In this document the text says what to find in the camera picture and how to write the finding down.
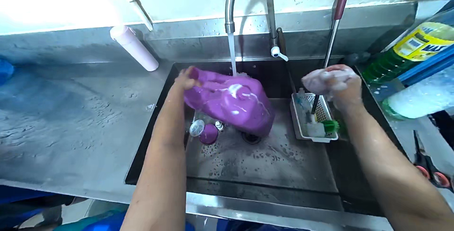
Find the stainless steel countertop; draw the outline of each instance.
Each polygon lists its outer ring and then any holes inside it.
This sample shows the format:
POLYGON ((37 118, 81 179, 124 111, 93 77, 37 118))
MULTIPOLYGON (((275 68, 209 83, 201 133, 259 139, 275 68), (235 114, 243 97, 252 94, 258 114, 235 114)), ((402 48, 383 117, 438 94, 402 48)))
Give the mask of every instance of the stainless steel countertop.
POLYGON ((124 178, 170 68, 20 67, 0 91, 0 184, 129 203, 124 178))
MULTIPOLYGON (((124 178, 171 65, 153 72, 137 63, 19 68, 0 91, 0 184, 129 203, 135 186, 124 178)), ((388 122, 409 155, 417 127, 434 146, 425 147, 435 165, 454 174, 454 153, 427 117, 388 122)), ((382 217, 191 192, 186 212, 310 230, 391 230, 382 217)))

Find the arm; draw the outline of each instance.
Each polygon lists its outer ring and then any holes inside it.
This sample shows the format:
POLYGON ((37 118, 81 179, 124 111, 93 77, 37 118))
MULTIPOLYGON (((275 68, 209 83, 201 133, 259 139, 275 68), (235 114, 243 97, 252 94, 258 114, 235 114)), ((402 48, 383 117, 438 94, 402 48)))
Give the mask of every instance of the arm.
POLYGON ((361 79, 334 92, 362 169, 395 230, 452 230, 454 214, 437 189, 405 158, 361 100, 361 79))
POLYGON ((121 231, 184 230, 186 155, 184 140, 185 89, 197 81, 182 71, 167 94, 153 128, 144 165, 121 231))

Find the stainless steel sink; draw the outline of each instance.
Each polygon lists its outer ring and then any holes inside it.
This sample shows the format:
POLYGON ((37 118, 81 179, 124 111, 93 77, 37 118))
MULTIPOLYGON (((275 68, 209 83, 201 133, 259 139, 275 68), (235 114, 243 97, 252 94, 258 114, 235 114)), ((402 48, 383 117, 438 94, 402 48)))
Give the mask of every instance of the stainless steel sink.
MULTIPOLYGON (((289 62, 297 87, 301 86, 300 78, 320 67, 322 61, 289 62)), ((137 183, 153 125, 167 92, 179 71, 190 65, 231 75, 230 62, 173 65, 126 177, 127 184, 137 183)), ((340 139, 329 144, 296 139, 289 108, 292 89, 285 63, 282 60, 246 61, 237 63, 237 69, 262 83, 276 112, 272 130, 269 136, 256 138, 227 125, 212 145, 202 144, 187 132, 188 192, 383 216, 345 132, 341 130, 340 139)), ((368 90, 364 90, 363 98, 369 101, 366 107, 370 112, 381 115, 368 90)), ((339 113, 334 108, 331 111, 342 123, 339 113)), ((186 131, 196 119, 215 122, 186 106, 186 131)))

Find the water stream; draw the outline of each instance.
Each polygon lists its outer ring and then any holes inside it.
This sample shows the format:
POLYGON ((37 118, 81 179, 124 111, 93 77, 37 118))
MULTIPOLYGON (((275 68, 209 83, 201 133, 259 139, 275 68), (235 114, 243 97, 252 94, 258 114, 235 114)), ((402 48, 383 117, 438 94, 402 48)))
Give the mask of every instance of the water stream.
POLYGON ((235 41, 233 40, 233 33, 228 33, 228 45, 230 47, 231 70, 233 76, 236 76, 235 41))

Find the white plastic basket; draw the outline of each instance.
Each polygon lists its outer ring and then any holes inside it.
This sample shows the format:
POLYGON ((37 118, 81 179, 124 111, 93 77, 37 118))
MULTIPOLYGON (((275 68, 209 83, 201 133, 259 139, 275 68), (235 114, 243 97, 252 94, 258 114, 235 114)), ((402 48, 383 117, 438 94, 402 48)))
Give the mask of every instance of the white plastic basket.
MULTIPOLYGON (((335 141, 339 138, 337 132, 327 133, 324 138, 310 137, 307 134, 306 129, 306 112, 304 111, 301 105, 295 102, 295 94, 292 94, 292 101, 290 102, 290 111, 292 112, 293 128, 295 129, 295 135, 298 140, 312 140, 314 142, 323 142, 328 143, 330 141, 335 141)), ((312 105, 314 103, 315 94, 305 93, 306 99, 312 105)), ((315 109, 315 115, 318 122, 325 120, 332 120, 331 114, 326 105, 325 98, 320 96, 318 100, 317 108, 315 109)))

